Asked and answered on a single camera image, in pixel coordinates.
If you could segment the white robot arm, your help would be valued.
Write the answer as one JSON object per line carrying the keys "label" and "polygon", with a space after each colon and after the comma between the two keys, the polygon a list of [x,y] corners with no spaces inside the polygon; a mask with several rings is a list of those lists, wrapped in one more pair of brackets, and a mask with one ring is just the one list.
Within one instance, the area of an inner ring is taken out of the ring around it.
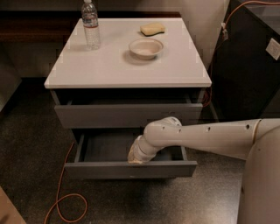
{"label": "white robot arm", "polygon": [[159,151],[183,146],[246,161],[237,224],[280,223],[280,119],[260,118],[197,125],[170,116],[146,125],[128,161],[144,164]]}

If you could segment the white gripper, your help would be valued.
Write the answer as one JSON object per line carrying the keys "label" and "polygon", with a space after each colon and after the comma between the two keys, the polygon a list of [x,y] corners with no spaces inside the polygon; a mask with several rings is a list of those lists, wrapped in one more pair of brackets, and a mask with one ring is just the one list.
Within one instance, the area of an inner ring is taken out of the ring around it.
{"label": "white gripper", "polygon": [[158,152],[158,148],[148,143],[143,135],[139,136],[131,145],[128,155],[129,164],[144,164],[151,161]]}

